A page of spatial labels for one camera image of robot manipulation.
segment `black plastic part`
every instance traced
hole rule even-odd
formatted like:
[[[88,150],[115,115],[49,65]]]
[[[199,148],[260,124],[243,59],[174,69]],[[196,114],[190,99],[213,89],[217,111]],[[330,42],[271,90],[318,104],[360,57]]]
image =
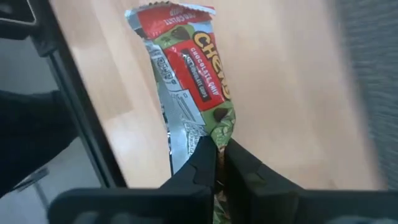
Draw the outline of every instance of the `black plastic part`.
[[[0,10],[0,38],[23,40],[38,27],[29,0],[3,0],[0,4],[10,10]]]
[[[101,185],[126,187],[49,0],[30,1],[41,21],[38,32],[32,34],[32,40],[39,55],[47,58]]]
[[[232,223],[324,224],[339,217],[398,220],[398,192],[304,190],[234,140],[226,148],[226,195]]]
[[[306,190],[300,193],[295,224],[324,224],[338,217],[398,221],[397,208],[397,191]]]
[[[225,149],[225,166],[225,192],[233,223],[292,223],[297,192],[302,190],[298,185],[265,166],[233,139]]]
[[[202,138],[187,163],[159,189],[84,189],[58,196],[49,222],[213,223],[216,146]]]

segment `wooden surface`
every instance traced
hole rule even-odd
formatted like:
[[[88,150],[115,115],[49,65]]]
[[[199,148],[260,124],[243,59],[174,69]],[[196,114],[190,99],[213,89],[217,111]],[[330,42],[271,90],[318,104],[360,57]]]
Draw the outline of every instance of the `wooden surface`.
[[[167,135],[149,56],[123,16],[148,1],[51,2],[127,184],[158,187],[170,177]],[[330,6],[185,2],[216,7],[235,140],[303,187],[382,187]]]

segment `black metal bar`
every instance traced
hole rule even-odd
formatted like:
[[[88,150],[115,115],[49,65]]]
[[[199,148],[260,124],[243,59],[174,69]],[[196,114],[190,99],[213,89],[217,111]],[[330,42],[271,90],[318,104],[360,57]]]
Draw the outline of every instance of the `black metal bar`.
[[[32,5],[40,22],[38,31],[31,35],[32,40],[39,55],[50,64],[99,181],[104,187],[126,187],[50,3],[32,0]]]

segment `brand logo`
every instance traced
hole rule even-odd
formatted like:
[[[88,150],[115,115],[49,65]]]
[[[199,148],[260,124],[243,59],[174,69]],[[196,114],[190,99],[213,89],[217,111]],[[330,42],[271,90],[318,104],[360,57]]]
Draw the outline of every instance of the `brand logo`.
[[[214,71],[217,73],[217,77],[221,82],[223,95],[227,100],[230,100],[231,97],[229,95],[229,88],[228,85],[226,84],[220,56],[218,55],[216,46],[211,41],[211,37],[206,32],[196,31],[193,34],[193,41],[205,54],[207,60],[211,62],[211,66],[213,67]]]
[[[172,9],[170,10],[170,16],[176,16],[176,15],[178,15],[178,14],[181,14],[182,11],[183,11],[183,7],[175,7],[175,8],[172,8]]]

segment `candy bar wrapper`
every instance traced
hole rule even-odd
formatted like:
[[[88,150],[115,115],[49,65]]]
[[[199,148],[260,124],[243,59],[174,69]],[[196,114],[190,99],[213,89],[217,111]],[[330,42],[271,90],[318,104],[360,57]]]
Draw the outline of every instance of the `candy bar wrapper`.
[[[224,148],[233,132],[235,112],[210,14],[215,14],[212,7],[169,2],[125,14],[150,55],[174,173],[193,154],[199,138],[207,135],[218,147],[222,169]]]

